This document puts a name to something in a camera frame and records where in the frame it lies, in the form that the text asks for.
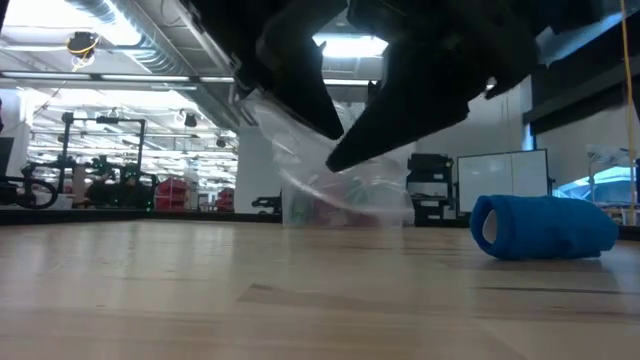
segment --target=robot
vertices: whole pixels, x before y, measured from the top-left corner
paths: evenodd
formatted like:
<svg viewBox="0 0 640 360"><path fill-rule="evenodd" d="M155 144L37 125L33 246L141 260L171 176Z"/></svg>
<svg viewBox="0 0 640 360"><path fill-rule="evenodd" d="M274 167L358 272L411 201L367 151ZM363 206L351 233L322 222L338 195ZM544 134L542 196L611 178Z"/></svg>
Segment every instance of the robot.
<svg viewBox="0 0 640 360"><path fill-rule="evenodd" d="M230 59L239 98L254 90L332 140L348 169L463 121L468 102L498 96L538 64L536 36L596 22L617 0L181 0ZM342 11L388 42L383 75L344 134L312 36ZM490 79L495 86L487 90Z"/></svg>

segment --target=blue cylinder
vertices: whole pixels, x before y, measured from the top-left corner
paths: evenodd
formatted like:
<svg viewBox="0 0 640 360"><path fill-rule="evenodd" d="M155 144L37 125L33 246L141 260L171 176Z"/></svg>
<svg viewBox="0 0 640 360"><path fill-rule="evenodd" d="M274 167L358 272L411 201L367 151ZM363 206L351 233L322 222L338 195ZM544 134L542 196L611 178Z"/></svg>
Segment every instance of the blue cylinder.
<svg viewBox="0 0 640 360"><path fill-rule="evenodd" d="M493 220L495 237L487 239ZM494 195L478 199L471 233L484 252L499 259L578 259L611 250L618 226L584 200Z"/></svg>

